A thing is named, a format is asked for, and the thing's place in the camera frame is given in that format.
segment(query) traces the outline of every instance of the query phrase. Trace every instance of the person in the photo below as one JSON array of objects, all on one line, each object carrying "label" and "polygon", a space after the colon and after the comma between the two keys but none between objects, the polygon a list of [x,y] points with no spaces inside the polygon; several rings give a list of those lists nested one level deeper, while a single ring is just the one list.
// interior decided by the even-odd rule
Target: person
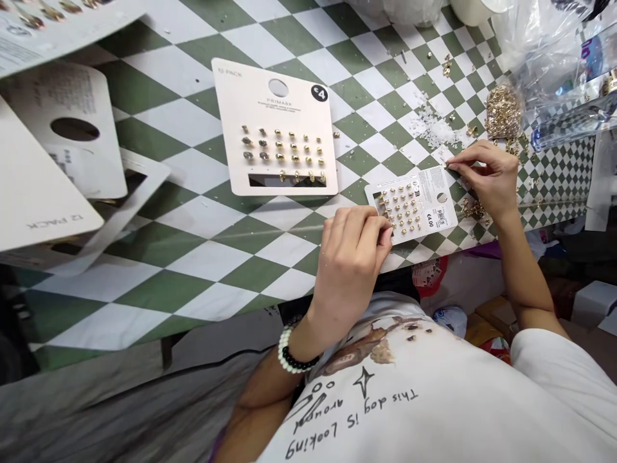
[{"label": "person", "polygon": [[512,366],[434,323],[416,300],[373,294],[391,228],[372,207],[341,208],[324,224],[308,313],[282,337],[286,365],[323,357],[303,375],[283,368],[279,349],[268,353],[215,462],[617,461],[617,388],[553,312],[518,214],[517,158],[479,141],[447,164],[497,229],[521,329]]}]

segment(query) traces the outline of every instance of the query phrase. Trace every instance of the sleeve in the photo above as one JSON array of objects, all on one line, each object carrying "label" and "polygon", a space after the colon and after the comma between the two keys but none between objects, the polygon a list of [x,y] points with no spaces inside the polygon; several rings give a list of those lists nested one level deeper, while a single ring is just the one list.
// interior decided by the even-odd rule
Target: sleeve
[{"label": "sleeve", "polygon": [[617,439],[617,386],[581,347],[551,331],[525,329],[510,355],[514,368]]}]

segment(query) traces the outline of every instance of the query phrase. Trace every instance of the beaded bracelet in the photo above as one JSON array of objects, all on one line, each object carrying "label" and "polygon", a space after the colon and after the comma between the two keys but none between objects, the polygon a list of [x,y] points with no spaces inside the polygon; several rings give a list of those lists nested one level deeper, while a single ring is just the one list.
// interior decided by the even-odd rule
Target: beaded bracelet
[{"label": "beaded bracelet", "polygon": [[281,339],[278,342],[278,360],[281,362],[281,366],[290,373],[305,373],[317,365],[319,356],[309,362],[300,362],[293,358],[289,353],[289,346],[287,345],[289,343],[289,335],[293,328],[295,328],[295,325],[288,325],[281,333]]}]

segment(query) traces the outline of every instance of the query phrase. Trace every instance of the checkered tablecloth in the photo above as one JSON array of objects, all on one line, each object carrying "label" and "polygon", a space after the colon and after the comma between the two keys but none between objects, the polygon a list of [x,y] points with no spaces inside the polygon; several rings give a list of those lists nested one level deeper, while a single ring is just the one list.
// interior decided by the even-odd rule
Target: checkered tablecloth
[{"label": "checkered tablecloth", "polygon": [[[24,327],[44,368],[311,293],[323,221],[339,207],[365,204],[368,183],[442,162],[412,129],[418,91],[453,128],[475,125],[485,138],[484,101],[503,74],[489,23],[464,27],[449,6],[433,27],[416,29],[325,0],[147,5],[142,20],[71,59],[107,76],[120,145],[167,164],[172,175],[83,275],[15,269],[17,281],[5,289],[15,304],[25,298],[30,308]],[[442,72],[448,54],[450,78]],[[334,130],[341,133],[335,141],[340,194],[231,193],[213,57],[329,86]],[[592,151],[593,141],[585,140],[521,156],[526,230],[583,213]],[[448,175],[461,212],[471,196]],[[485,219],[462,219],[451,230],[397,246],[384,270],[495,237]]]}]

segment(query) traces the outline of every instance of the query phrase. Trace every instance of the earring display card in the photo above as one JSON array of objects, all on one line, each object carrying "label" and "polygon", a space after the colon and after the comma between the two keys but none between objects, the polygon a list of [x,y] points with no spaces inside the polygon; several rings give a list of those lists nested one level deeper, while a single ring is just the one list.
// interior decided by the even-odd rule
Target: earring display card
[{"label": "earring display card", "polygon": [[103,219],[0,98],[0,251],[103,225]]},{"label": "earring display card", "polygon": [[87,270],[125,229],[139,209],[171,173],[169,167],[132,151],[122,150],[127,195],[115,201],[94,202],[105,219],[98,231],[0,253],[0,263],[44,270],[70,277]]},{"label": "earring display card", "polygon": [[0,93],[86,198],[127,195],[103,73],[54,62],[4,79]]},{"label": "earring display card", "polygon": [[95,43],[146,12],[140,0],[0,4],[0,78]]},{"label": "earring display card", "polygon": [[442,232],[458,224],[443,167],[420,170],[364,187],[368,204],[392,224],[392,244]]},{"label": "earring display card", "polygon": [[328,89],[220,58],[212,70],[234,194],[338,193]]}]

